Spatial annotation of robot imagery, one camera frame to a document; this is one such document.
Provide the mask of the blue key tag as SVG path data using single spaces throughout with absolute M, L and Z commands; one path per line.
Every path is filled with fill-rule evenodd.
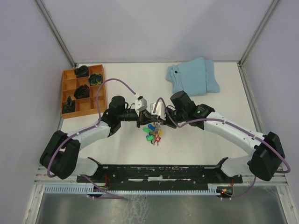
M 152 125 L 152 124 L 148 124 L 148 128 L 149 128 L 150 130 L 152 130 L 152 131 L 154 131 L 154 130 L 155 130 L 155 126 L 154 126 L 154 125 Z

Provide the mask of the green key tag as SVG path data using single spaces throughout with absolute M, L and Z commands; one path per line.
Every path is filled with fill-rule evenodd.
M 144 127 L 143 128 L 143 131 L 147 134 L 146 135 L 146 140 L 147 141 L 152 141 L 153 140 L 153 134 L 152 134 L 152 130 L 151 129 L 149 129 L 149 128 L 147 128 L 147 127 Z

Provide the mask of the red handled metal key organizer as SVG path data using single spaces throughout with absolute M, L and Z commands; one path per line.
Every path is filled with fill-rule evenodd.
M 158 131 L 161 130 L 161 122 L 155 123 L 155 133 L 158 135 Z

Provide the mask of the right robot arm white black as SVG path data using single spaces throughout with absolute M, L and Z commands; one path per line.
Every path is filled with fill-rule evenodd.
M 215 179 L 226 182 L 235 175 L 253 174 L 263 181 L 270 181 L 285 154 L 277 134 L 255 132 L 224 118 L 214 108 L 196 105 L 184 91 L 171 96 L 174 109 L 169 109 L 162 98 L 151 107 L 151 114 L 158 116 L 173 128 L 191 125 L 219 135 L 241 148 L 246 156 L 224 158 L 214 171 Z

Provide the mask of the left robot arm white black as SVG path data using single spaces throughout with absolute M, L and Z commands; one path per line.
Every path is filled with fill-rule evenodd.
M 51 177 L 66 179 L 70 175 L 86 175 L 93 182 L 103 178 L 101 164 L 93 158 L 80 158 L 79 152 L 88 145 L 115 134 L 123 121 L 135 121 L 140 127 L 157 121 L 157 116 L 147 110 L 143 97 L 135 101 L 135 108 L 127 107 L 122 96 L 115 96 L 102 117 L 83 130 L 64 133 L 56 131 L 40 157 L 40 164 Z

